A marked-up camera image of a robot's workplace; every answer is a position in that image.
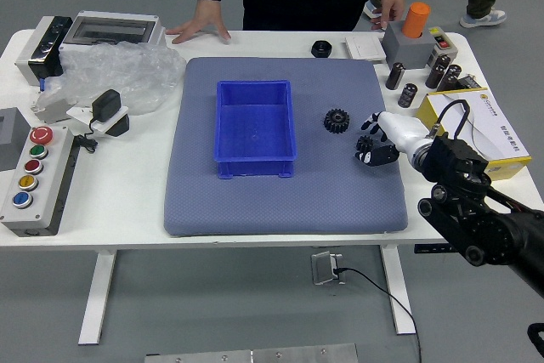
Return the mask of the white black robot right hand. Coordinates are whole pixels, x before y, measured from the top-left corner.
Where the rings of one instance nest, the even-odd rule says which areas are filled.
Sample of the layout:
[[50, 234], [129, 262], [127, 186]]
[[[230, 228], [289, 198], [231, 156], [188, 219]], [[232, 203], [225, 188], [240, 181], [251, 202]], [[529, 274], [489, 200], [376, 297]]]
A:
[[404, 153], [411, 166], [422, 171], [433, 140], [418, 118], [382, 111], [373, 113], [361, 129], [369, 135], [360, 137], [356, 145], [358, 160], [376, 167], [395, 162]]

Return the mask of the person's right hand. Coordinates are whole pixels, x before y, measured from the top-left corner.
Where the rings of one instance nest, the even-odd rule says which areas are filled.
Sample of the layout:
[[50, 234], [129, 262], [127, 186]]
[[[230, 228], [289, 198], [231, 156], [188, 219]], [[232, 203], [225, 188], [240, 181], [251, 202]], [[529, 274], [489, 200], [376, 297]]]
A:
[[174, 28], [166, 29], [166, 34], [174, 36], [173, 44], [180, 44], [189, 41], [208, 26], [214, 27], [222, 40], [227, 43], [230, 41], [231, 35], [224, 25], [220, 1], [197, 0], [192, 19]]

